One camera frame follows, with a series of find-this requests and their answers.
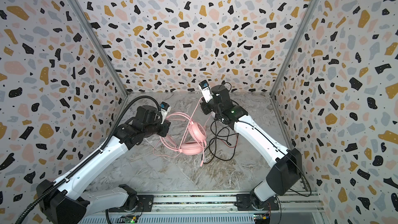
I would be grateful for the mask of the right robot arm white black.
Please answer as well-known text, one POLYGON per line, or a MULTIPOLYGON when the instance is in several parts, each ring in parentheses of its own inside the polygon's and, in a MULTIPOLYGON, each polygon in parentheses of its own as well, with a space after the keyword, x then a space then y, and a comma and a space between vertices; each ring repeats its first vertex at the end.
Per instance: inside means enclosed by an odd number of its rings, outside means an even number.
POLYGON ((250 207, 264 209, 267 200, 284 195, 302 178, 301 153, 297 149, 288 149, 266 133, 242 106, 231 100, 229 89, 224 85, 211 88, 204 80, 199 88, 204 98, 200 103, 203 113, 212 114, 217 121, 244 137, 270 166, 265 180, 249 195, 250 207))

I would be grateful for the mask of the pink headphones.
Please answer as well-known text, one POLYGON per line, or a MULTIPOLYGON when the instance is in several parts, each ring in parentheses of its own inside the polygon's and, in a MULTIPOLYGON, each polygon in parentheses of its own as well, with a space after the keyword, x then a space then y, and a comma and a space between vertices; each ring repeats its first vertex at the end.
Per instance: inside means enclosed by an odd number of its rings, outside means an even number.
POLYGON ((201 124, 194 121, 191 116, 181 112, 167 116, 166 120, 184 121, 187 124, 186 132, 179 145, 177 145, 170 135, 167 135, 165 138, 160 137, 160 142, 166 148, 188 156, 204 153, 207 147, 207 134, 201 124))

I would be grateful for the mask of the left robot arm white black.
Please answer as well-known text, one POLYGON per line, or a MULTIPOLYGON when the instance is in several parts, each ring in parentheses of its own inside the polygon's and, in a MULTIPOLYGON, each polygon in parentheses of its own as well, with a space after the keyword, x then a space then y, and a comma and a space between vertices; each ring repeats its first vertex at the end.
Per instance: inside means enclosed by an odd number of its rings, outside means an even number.
POLYGON ((92 159, 85 159, 66 175, 54 182, 45 180, 36 190, 40 197, 40 210, 54 224, 77 224, 83 218, 111 208, 135 211, 141 204, 137 192, 126 184, 118 187, 89 193, 86 188, 110 164, 127 153, 144 138, 152 135, 166 137, 170 122, 166 119, 170 106, 162 102, 159 108, 149 105, 138 107, 134 117, 119 125, 108 143, 96 149, 92 159))

